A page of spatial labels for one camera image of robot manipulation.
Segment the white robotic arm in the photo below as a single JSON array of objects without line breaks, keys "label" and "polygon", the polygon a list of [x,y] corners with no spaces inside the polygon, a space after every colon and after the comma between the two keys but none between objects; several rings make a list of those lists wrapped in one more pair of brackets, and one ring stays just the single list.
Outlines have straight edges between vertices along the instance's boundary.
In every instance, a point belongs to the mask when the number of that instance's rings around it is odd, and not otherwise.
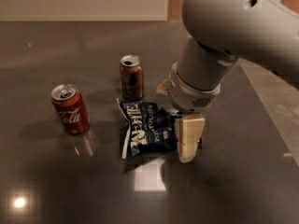
[{"label": "white robotic arm", "polygon": [[238,58],[299,81],[299,15],[280,0],[184,0],[182,18],[191,37],[167,83],[176,109],[207,110]]}]

